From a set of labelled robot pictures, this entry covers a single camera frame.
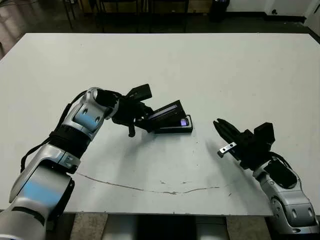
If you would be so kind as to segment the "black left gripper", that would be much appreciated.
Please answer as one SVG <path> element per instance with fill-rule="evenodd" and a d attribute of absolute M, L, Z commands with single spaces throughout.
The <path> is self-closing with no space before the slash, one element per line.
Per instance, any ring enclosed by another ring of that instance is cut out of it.
<path fill-rule="evenodd" d="M 145 105 L 141 101 L 130 99 L 125 96 L 119 98 L 119 105 L 117 112 L 111 117 L 113 123 L 128 127 L 128 136 L 134 137 L 135 131 L 135 119 L 136 127 L 151 131 L 152 126 L 147 119 L 142 119 L 153 115 L 154 110 Z"/>

